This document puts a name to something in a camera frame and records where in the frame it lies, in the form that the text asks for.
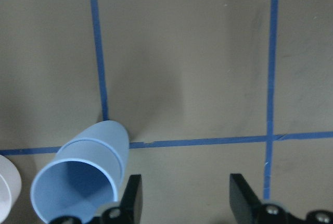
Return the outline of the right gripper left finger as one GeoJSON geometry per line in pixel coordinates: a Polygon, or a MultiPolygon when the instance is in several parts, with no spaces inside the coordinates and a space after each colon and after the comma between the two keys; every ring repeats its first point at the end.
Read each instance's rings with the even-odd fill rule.
{"type": "Polygon", "coordinates": [[[142,176],[130,175],[120,205],[104,211],[100,223],[140,223],[142,215],[142,176]]]}

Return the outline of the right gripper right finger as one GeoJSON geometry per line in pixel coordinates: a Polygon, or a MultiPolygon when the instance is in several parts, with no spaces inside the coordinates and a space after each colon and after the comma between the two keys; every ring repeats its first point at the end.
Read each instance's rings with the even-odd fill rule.
{"type": "Polygon", "coordinates": [[[276,204],[262,202],[240,173],[229,176],[229,204],[239,224],[289,222],[287,212],[276,204]]]}

